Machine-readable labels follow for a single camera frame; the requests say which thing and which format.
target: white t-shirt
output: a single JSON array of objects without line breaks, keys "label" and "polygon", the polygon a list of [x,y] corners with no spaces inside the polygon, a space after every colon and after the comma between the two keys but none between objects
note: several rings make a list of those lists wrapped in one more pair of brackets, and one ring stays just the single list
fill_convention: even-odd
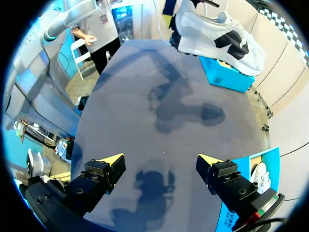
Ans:
[{"label": "white t-shirt", "polygon": [[97,41],[92,46],[86,46],[90,53],[97,51],[118,37],[117,28],[110,9],[95,14],[78,24],[80,30],[93,35]]}]

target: white sneaker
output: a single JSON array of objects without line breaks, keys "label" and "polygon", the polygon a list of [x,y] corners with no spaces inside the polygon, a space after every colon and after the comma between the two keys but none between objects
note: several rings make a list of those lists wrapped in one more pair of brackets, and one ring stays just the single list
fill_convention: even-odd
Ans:
[{"label": "white sneaker", "polygon": [[259,184],[257,192],[260,194],[263,194],[270,188],[271,181],[269,179],[269,172],[266,171],[265,163],[261,162],[257,165],[251,175],[250,182],[257,182]]},{"label": "white sneaker", "polygon": [[223,60],[249,76],[260,74],[265,67],[260,45],[225,11],[217,18],[206,18],[195,13],[190,0],[183,0],[175,26],[170,42],[180,52]]}]

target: black sneaker logo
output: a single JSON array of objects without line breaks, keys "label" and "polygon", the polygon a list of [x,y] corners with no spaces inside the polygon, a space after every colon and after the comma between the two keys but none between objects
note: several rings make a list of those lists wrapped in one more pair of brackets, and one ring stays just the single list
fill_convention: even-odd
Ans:
[{"label": "black sneaker logo", "polygon": [[240,47],[241,40],[241,36],[236,31],[232,30],[227,34],[219,37],[214,42],[218,48],[223,48],[231,44],[227,53],[240,60],[245,56],[245,54],[249,53],[247,42],[244,46]]}]

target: human hand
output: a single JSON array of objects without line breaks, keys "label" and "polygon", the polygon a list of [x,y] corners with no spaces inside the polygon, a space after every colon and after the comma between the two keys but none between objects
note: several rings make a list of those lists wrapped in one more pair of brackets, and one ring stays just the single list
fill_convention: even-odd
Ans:
[{"label": "human hand", "polygon": [[92,46],[92,43],[89,40],[96,40],[96,37],[94,37],[93,35],[86,35],[84,40],[87,46]]}]

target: person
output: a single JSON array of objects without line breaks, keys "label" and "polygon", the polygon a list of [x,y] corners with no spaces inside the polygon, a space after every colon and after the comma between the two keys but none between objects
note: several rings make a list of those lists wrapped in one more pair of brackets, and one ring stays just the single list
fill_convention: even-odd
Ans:
[{"label": "person", "polygon": [[106,51],[109,51],[112,57],[120,48],[117,28],[110,8],[79,23],[72,31],[76,37],[85,40],[90,56],[101,75],[107,65]]}]

